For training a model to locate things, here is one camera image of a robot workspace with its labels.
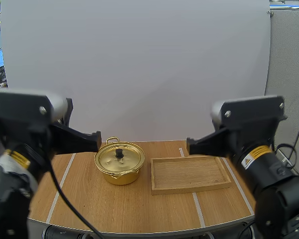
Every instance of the screw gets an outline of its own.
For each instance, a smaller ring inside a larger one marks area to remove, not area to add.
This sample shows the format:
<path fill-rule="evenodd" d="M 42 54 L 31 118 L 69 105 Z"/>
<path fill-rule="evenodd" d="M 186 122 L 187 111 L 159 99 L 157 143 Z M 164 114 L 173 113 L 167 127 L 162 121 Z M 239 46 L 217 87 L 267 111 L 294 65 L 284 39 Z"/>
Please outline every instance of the screw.
<path fill-rule="evenodd" d="M 226 113 L 225 113 L 225 117 L 226 117 L 226 118 L 229 118 L 230 115 L 231 115 L 231 112 L 230 112 L 230 111 L 226 111 Z"/>
<path fill-rule="evenodd" d="M 6 230 L 6 233 L 10 236 L 14 235 L 14 230 L 12 230 L 12 229 Z"/>
<path fill-rule="evenodd" d="M 25 190 L 24 188 L 20 188 L 20 193 L 22 193 L 22 195 L 24 195 L 26 198 L 31 197 L 31 194 L 29 194 L 29 192 L 27 190 Z"/>
<path fill-rule="evenodd" d="M 45 109 L 45 107 L 43 107 L 43 106 L 40 106 L 40 107 L 39 107 L 39 111 L 40 111 L 40 113 L 41 113 L 42 115 L 45 115 L 45 114 L 46 114 L 46 109 Z"/>

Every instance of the pot lid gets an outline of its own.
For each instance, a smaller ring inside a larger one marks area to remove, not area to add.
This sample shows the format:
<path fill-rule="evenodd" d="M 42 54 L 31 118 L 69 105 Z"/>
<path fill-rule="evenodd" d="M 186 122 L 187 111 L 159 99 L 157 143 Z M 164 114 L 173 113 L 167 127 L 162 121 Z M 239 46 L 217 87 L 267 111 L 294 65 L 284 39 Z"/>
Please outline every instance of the pot lid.
<path fill-rule="evenodd" d="M 120 142 L 117 137 L 110 137 L 106 145 L 95 155 L 96 166 L 105 173 L 117 174 L 130 169 L 139 169 L 145 160 L 143 150 L 136 144 Z"/>

